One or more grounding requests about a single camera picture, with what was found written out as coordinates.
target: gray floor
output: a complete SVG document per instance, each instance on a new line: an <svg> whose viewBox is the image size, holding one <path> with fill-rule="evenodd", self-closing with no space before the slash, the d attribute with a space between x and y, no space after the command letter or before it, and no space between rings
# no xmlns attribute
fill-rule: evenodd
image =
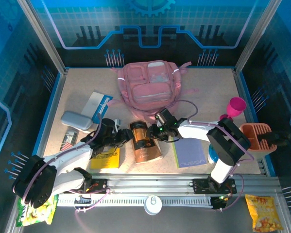
<svg viewBox="0 0 291 233"><path fill-rule="evenodd" d="M58 207L52 225L38 223L23 233L251 233L252 220L244 198L223 213L200 208L163 207L155 216L142 207L97 207L78 213Z"/></svg>

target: chip bag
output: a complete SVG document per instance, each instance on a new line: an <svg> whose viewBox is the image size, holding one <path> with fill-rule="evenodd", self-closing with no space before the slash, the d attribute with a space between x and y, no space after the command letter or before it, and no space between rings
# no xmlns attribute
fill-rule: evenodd
<svg viewBox="0 0 291 233"><path fill-rule="evenodd" d="M253 220L253 232L283 230L274 198L246 195L246 201Z"/></svg>
<svg viewBox="0 0 291 233"><path fill-rule="evenodd" d="M48 225L52 223L53 215L57 207L58 195L51 196L42 206L34 209L29 205L23 205L18 200L17 227L24 227L45 221Z"/></svg>

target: beige table surface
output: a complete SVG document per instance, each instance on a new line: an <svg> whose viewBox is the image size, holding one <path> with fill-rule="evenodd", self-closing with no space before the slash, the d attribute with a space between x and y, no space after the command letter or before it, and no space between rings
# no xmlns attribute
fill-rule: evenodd
<svg viewBox="0 0 291 233"><path fill-rule="evenodd" d="M228 101L238 96L231 69L204 69L190 68L183 76L183 90L198 88L199 92L193 95L183 96L181 99L194 102L199 113L192 120L216 121L226 111ZM117 76L108 68L70 68L59 105L51 127L51 132L45 149L44 156L56 154L61 146L62 139L67 126L61 124L60 118L65 111L81 113L92 92L111 95L114 99L120 99L117 86ZM176 118L188 117L195 109L189 103L180 103L174 114ZM110 119L121 119L121 128L127 128L128 124L136 118L130 114L124 104L111 106L104 117ZM244 115L234 118L237 126L245 123ZM86 134L80 132L78 141ZM136 164L132 151L132 144L129 142L120 149L120 167L116 169L90 170L100 173L210 173L214 165L206 164L186 168L177 168L171 143L159 142L163 159L154 162ZM205 157L208 154L209 143L202 141ZM260 170L256 161L242 164L235 171L243 174L259 174Z"/></svg>

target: purple notebook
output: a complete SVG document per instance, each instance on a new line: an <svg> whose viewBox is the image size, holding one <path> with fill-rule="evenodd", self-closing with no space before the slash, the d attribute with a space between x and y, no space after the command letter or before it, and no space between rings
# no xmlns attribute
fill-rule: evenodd
<svg viewBox="0 0 291 233"><path fill-rule="evenodd" d="M178 168L206 164L202 143L199 139L185 138L173 143Z"/></svg>

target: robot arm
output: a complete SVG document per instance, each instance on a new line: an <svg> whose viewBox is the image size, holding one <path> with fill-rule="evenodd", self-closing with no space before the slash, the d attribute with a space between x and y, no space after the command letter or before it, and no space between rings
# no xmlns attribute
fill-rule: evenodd
<svg viewBox="0 0 291 233"><path fill-rule="evenodd" d="M34 208L43 205L51 195L69 190L85 192L91 186L91 175L86 172L89 160L100 154L104 147L121 147L132 138L131 130L118 130L114 121L105 118L93 140L88 135L64 154L60 152L45 158L37 155L30 157L13 183L12 190L25 204ZM34 175L47 163L29 187Z"/></svg>
<svg viewBox="0 0 291 233"><path fill-rule="evenodd" d="M230 120L219 122L194 122L185 118L177 120L167 109L156 113L158 124L149 127L147 136L160 141L168 141L169 136L177 138L196 138L208 141L219 156L216 166L208 177L209 190L217 192L221 184L229 177L230 172L244 152L231 139L218 129L224 128L232 137L244 147L249 149L249 139Z"/></svg>

